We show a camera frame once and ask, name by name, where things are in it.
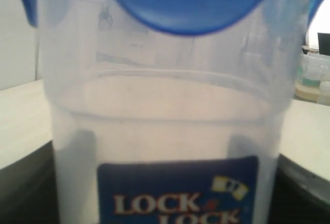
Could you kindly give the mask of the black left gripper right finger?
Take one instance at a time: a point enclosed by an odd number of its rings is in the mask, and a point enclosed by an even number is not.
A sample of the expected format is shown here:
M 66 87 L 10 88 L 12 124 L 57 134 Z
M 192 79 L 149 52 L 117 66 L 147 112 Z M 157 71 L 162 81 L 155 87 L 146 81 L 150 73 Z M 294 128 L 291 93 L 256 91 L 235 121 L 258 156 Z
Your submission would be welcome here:
M 329 223 L 329 181 L 279 152 L 279 139 L 230 137 L 231 157 L 258 158 L 252 223 Z

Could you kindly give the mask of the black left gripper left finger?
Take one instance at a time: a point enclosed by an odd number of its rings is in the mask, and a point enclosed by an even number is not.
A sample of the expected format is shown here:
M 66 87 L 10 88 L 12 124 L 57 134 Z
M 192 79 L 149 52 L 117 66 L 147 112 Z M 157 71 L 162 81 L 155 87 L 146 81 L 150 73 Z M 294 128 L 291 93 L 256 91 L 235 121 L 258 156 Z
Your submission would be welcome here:
M 96 135 L 78 130 L 1 169 L 1 223 L 96 223 Z

